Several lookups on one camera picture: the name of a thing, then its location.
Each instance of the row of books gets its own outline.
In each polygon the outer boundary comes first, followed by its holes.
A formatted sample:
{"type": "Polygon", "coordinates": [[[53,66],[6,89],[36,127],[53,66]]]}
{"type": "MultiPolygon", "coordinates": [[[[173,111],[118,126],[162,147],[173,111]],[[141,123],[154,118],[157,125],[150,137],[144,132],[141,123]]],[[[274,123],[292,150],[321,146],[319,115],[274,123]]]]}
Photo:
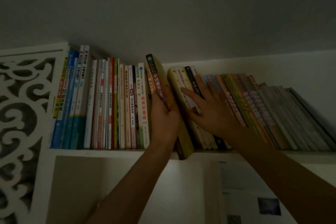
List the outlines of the row of books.
{"type": "MultiPolygon", "coordinates": [[[[146,149],[151,136],[151,94],[171,106],[177,102],[183,119],[175,149],[180,159],[194,148],[231,149],[221,138],[198,127],[185,110],[201,114],[199,107],[182,94],[180,87],[203,97],[195,80],[194,66],[170,67],[167,74],[152,55],[147,64],[125,65],[117,58],[102,58],[82,45],[65,59],[58,95],[54,103],[51,148],[146,149]],[[163,87],[173,93],[166,96],[163,87]]],[[[257,84],[246,74],[206,75],[224,92],[226,104],[241,126],[286,150],[336,150],[335,140],[302,104],[293,89],[257,84]]]]}

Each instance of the person's left hand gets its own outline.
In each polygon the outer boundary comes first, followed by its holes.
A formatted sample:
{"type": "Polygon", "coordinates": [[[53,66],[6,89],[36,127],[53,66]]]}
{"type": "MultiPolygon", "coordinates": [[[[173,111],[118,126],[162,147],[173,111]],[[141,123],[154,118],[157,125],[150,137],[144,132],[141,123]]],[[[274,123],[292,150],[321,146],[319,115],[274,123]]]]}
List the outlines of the person's left hand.
{"type": "MultiPolygon", "coordinates": [[[[170,98],[170,92],[165,90],[165,95],[170,98]]],[[[176,102],[169,106],[170,111],[155,91],[152,95],[152,139],[150,144],[157,147],[166,147],[173,150],[180,124],[180,112],[176,102]]]]}

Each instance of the person's right hand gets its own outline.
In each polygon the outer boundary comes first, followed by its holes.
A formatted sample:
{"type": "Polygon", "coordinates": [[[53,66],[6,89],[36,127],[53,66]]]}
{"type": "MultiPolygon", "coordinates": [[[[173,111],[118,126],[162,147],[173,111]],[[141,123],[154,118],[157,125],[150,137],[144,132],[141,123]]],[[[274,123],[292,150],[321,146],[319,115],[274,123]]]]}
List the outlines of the person's right hand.
{"type": "Polygon", "coordinates": [[[204,130],[228,141],[236,138],[242,127],[233,117],[229,107],[225,104],[224,96],[219,93],[212,82],[208,86],[199,75],[195,76],[198,87],[203,93],[204,99],[187,88],[181,88],[182,93],[190,97],[201,109],[202,114],[197,115],[189,111],[189,117],[204,130]]]}

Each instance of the qr code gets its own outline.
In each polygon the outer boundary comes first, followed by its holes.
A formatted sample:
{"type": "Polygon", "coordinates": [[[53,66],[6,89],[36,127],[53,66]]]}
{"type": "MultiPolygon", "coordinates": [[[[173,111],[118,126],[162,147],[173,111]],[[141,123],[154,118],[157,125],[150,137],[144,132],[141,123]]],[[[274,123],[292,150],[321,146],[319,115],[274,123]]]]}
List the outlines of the qr code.
{"type": "Polygon", "coordinates": [[[242,224],[240,215],[227,215],[227,224],[242,224]]]}

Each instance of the white decorative scrollwork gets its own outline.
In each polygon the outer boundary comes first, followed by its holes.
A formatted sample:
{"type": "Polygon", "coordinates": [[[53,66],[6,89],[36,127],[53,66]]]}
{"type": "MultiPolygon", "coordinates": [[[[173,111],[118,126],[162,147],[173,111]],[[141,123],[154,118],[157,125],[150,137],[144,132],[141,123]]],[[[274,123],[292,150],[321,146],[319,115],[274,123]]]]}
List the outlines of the white decorative scrollwork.
{"type": "Polygon", "coordinates": [[[0,222],[23,223],[48,119],[55,58],[11,59],[0,58],[0,222]]]}

